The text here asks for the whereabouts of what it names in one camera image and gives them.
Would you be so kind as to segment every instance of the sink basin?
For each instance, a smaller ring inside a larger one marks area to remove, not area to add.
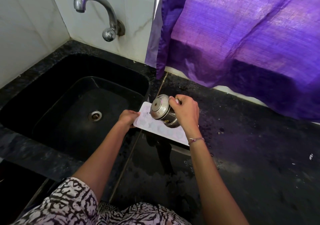
[[[125,109],[146,100],[145,76],[101,58],[62,59],[0,111],[3,126],[85,161]]]

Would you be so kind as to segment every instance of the bracelet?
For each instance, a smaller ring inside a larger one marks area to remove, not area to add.
[[[198,140],[203,140],[203,141],[204,141],[204,138],[202,138],[202,137],[198,137],[198,138],[189,138],[189,139],[191,139],[191,141],[189,141],[189,145],[190,145],[192,142],[196,142],[196,141],[198,141]]]

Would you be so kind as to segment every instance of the faucet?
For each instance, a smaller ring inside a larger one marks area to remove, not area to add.
[[[88,0],[74,0],[73,1],[73,6],[75,10],[79,13],[84,13],[85,12],[85,5]],[[125,34],[125,27],[124,24],[119,21],[116,17],[116,14],[110,5],[109,1],[107,0],[93,0],[97,1],[100,4],[106,8],[108,15],[109,15],[109,22],[110,22],[110,27],[104,29],[102,32],[102,37],[106,41],[113,41],[116,38],[116,35],[118,36],[123,36]]]

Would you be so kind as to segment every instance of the forearm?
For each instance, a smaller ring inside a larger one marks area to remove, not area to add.
[[[186,135],[188,139],[202,137],[198,128],[188,130]],[[223,183],[205,142],[198,140],[191,143],[190,152],[206,223],[248,224]]]
[[[98,201],[101,199],[127,131],[128,129],[121,122],[117,122],[97,150],[73,175],[92,189]]]

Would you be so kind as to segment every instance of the person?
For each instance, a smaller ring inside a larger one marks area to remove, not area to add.
[[[223,183],[199,131],[198,103],[184,95],[170,97],[169,103],[191,141],[190,153],[206,224],[249,224]],[[98,207],[123,138],[138,116],[138,112],[124,110],[101,145],[74,175],[15,224],[190,224],[161,205],[138,203],[123,211],[109,204]]]

